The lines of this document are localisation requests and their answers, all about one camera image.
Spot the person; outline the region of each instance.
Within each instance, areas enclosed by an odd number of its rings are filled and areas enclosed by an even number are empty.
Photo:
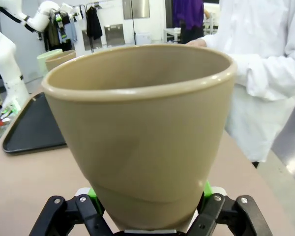
[[[202,37],[204,35],[204,14],[208,17],[208,12],[204,9],[203,0],[174,0],[173,6],[174,25],[181,28],[181,43],[185,44]]]
[[[237,63],[225,129],[257,166],[295,107],[295,0],[221,0],[220,7],[217,33],[187,45]]]

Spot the hanging clothes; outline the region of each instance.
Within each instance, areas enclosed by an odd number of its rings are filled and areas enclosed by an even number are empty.
[[[67,35],[66,38],[62,38],[60,32],[58,32],[58,37],[60,42],[65,43],[68,39],[70,39],[73,43],[78,41],[77,32],[75,30],[74,20],[70,18],[70,23],[64,25],[64,31]]]
[[[58,30],[51,21],[43,32],[43,38],[46,52],[54,49],[62,49],[63,51],[72,49],[72,43],[70,39],[67,39],[65,42],[60,42]]]
[[[80,14],[81,14],[81,17],[82,17],[82,19],[83,19],[84,16],[83,16],[83,11],[82,11],[81,5],[79,6],[79,8],[80,8]]]
[[[97,10],[94,7],[90,7],[87,11],[87,35],[97,40],[103,36],[102,27],[97,16]]]

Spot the table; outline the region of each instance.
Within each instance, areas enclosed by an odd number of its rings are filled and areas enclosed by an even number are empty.
[[[175,30],[175,28],[164,29],[164,43],[167,43],[167,34],[174,36],[174,42],[178,43],[178,36],[180,36],[180,28]]]
[[[6,134],[0,139],[0,236],[26,236],[50,196],[61,195],[69,200],[89,183],[68,148],[11,156],[2,150]],[[223,187],[233,199],[251,195],[274,236],[295,236],[272,191],[227,133],[223,134],[209,181],[212,186]],[[80,225],[70,235],[88,234]],[[226,226],[217,226],[213,235],[232,234]]]

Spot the beige plastic cup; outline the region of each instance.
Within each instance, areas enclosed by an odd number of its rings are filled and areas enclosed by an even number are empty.
[[[46,60],[54,55],[62,53],[62,49],[54,49],[37,56],[38,67],[43,76],[47,75]]]
[[[76,53],[74,50],[64,51],[62,53],[56,54],[46,60],[46,67],[48,71],[56,68],[57,66],[65,63],[71,59],[76,57]]]
[[[178,228],[193,215],[229,111],[235,63],[184,45],[113,49],[43,80],[84,176],[115,223]]]

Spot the person's hand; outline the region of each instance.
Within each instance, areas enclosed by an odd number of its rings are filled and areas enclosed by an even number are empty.
[[[205,9],[205,16],[206,16],[206,19],[210,19],[210,13]]]
[[[193,46],[193,47],[207,47],[207,43],[203,39],[196,39],[192,40],[189,43],[186,43],[187,46]]]

